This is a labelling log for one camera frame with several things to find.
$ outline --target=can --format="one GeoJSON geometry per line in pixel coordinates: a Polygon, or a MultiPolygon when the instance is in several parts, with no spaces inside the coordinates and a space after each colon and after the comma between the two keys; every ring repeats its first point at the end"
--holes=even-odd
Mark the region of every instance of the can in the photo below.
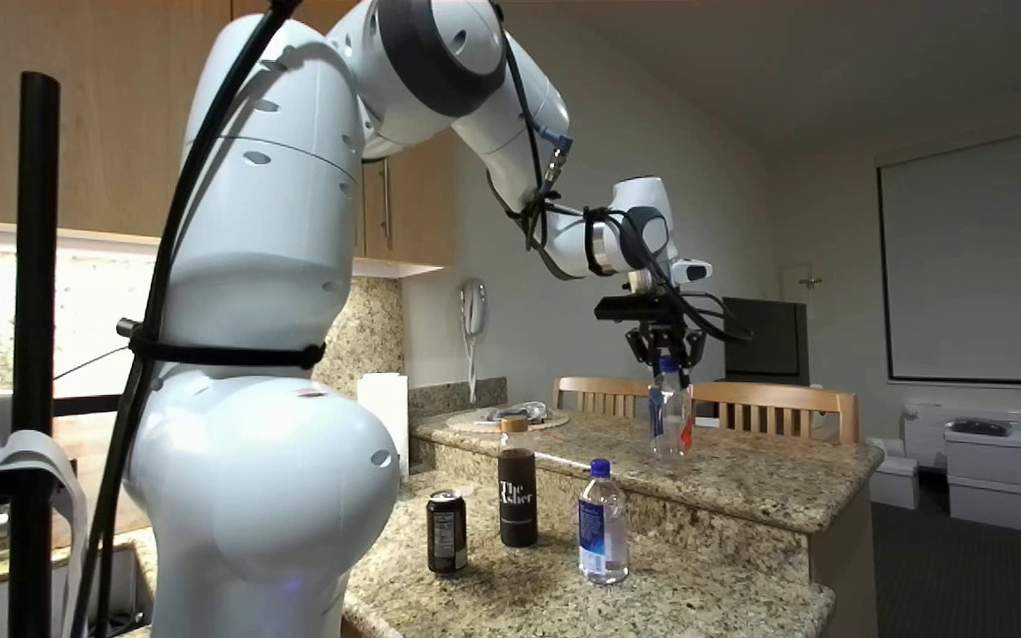
{"type": "Polygon", "coordinates": [[[456,575],[469,565],[469,503],[455,487],[429,492],[429,569],[456,575]]]}

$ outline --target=bottle label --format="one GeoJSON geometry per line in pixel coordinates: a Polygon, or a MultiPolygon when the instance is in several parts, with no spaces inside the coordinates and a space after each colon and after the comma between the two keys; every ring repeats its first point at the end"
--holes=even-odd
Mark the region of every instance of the bottle label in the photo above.
{"type": "Polygon", "coordinates": [[[606,506],[576,500],[576,569],[606,569],[606,506]]]}

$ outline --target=wooden chair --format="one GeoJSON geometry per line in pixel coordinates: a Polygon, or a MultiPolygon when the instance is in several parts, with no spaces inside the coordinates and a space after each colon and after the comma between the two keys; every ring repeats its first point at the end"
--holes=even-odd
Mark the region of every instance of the wooden chair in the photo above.
{"type": "Polygon", "coordinates": [[[856,400],[840,388],[811,386],[767,386],[767,382],[693,382],[690,400],[699,415],[717,406],[723,427],[762,432],[762,437],[816,437],[836,427],[840,443],[856,443],[856,400]]]}
{"type": "Polygon", "coordinates": [[[631,376],[559,376],[554,382],[554,409],[634,417],[650,382],[631,376]]]}

